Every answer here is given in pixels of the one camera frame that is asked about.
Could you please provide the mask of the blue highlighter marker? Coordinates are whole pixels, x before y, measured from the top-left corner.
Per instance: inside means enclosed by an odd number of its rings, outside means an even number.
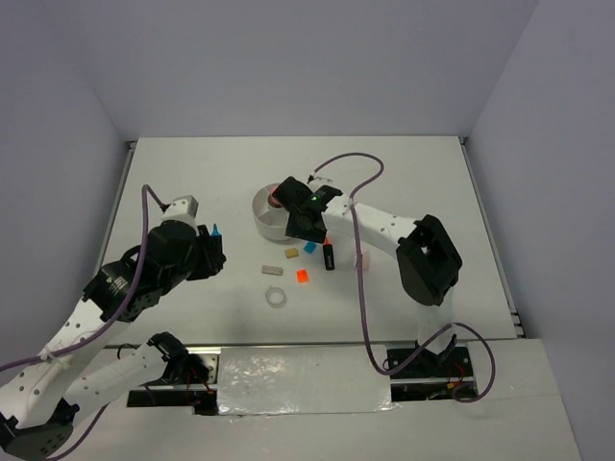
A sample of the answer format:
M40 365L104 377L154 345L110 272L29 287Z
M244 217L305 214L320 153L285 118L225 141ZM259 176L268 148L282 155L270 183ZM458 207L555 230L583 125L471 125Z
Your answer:
M217 243L221 243L222 242L222 234L219 231L219 229L218 229L216 224L214 224L212 226L212 230L211 230L211 233L210 233L210 238L213 241L217 242Z

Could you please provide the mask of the clear jar of pins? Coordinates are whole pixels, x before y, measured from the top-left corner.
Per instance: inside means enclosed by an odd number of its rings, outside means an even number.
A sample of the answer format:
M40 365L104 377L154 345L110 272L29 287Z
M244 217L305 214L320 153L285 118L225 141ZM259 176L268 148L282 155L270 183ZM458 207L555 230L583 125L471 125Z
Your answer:
M274 193L277 190L278 186L279 185L277 183L270 184L268 186L267 204L271 206L272 208L282 208L283 207L274 196Z

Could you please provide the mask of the blue marker cap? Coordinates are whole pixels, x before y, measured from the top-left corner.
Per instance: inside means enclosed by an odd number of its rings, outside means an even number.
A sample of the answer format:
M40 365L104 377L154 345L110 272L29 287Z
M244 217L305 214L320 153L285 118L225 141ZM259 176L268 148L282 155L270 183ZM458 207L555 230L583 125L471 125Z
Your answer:
M316 250L317 245L314 242L308 242L305 246L304 246L304 251L307 254L313 254Z

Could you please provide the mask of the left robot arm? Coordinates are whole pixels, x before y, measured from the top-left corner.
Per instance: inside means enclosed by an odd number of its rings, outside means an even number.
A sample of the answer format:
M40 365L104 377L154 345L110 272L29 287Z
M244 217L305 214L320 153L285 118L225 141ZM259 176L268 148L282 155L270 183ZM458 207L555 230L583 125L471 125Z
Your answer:
M18 365L2 386L2 450L21 460L58 460L78 423L132 388L206 384L209 367L167 331L94 373L85 370L146 309L184 281L217 275L225 261L218 229L170 221L150 230L146 245L103 265L36 360Z

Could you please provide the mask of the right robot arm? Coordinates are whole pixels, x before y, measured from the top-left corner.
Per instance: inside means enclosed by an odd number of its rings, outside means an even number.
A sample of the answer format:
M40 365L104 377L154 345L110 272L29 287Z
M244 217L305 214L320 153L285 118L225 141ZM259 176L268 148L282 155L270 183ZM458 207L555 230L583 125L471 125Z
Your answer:
M417 303L419 368L439 376L451 362L456 334L447 296L458 282L461 256L442 222L397 216L355 200L325 183L308 185L289 177L275 186L269 201L288 212L285 234L323 243L330 232L352 236L390 255L401 284Z

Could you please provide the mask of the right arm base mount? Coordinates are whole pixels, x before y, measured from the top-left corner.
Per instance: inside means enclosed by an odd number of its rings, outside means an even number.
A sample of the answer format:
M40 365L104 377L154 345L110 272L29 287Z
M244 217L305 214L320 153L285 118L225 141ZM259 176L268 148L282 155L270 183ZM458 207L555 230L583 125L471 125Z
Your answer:
M472 361L465 346L455 346L443 360L422 352L389 379L394 402L451 400L458 388L456 395L462 400L478 395Z

